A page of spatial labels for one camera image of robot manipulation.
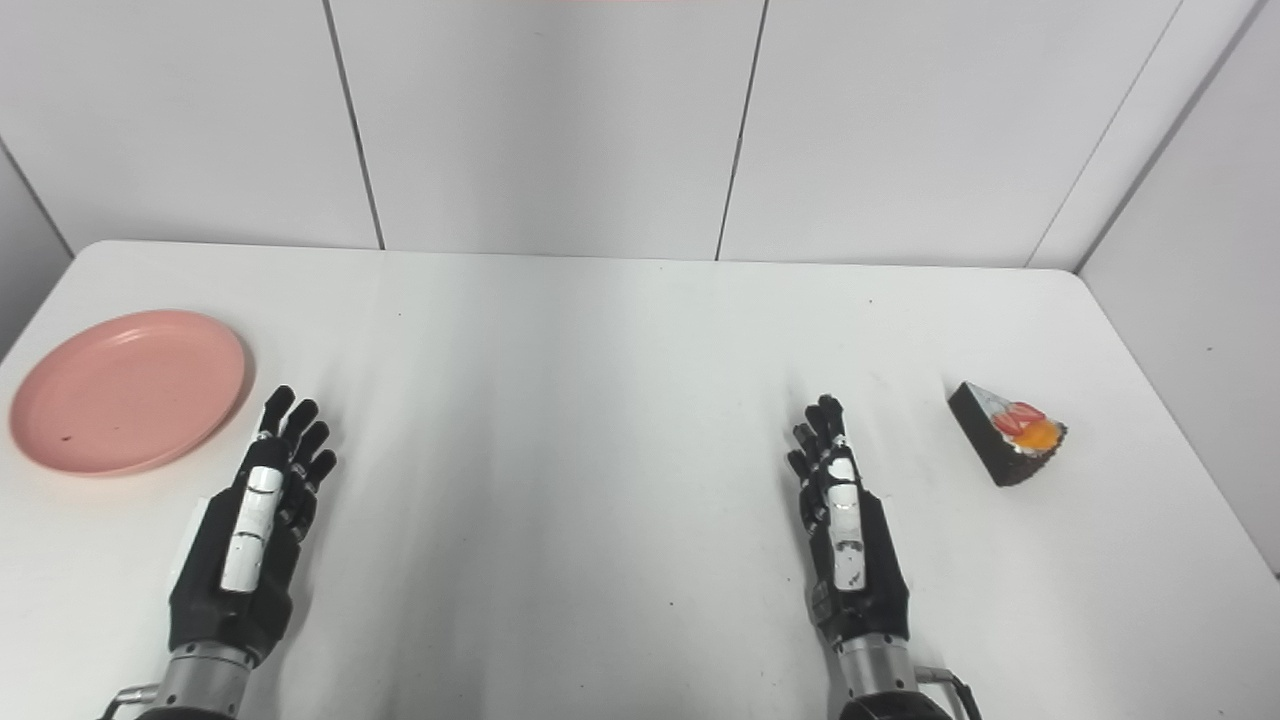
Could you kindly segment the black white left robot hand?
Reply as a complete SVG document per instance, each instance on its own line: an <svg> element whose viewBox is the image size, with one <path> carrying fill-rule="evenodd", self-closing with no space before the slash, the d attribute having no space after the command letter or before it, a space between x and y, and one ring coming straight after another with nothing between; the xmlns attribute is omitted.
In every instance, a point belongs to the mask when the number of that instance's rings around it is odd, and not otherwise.
<svg viewBox="0 0 1280 720"><path fill-rule="evenodd" d="M262 662L283 639L291 583L337 465L311 398L279 386L230 484L204 511L169 597L172 651L220 644Z"/></svg>

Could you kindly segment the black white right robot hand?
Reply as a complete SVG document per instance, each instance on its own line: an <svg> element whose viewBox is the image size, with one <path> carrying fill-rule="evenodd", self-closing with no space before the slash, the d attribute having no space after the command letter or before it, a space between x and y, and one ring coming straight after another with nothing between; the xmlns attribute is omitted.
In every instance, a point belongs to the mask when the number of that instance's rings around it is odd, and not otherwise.
<svg viewBox="0 0 1280 720"><path fill-rule="evenodd" d="M815 571L815 626L835 648L864 635L908 641L910 593L884 505L863 483L842 404L822 395L792 434L787 461Z"/></svg>

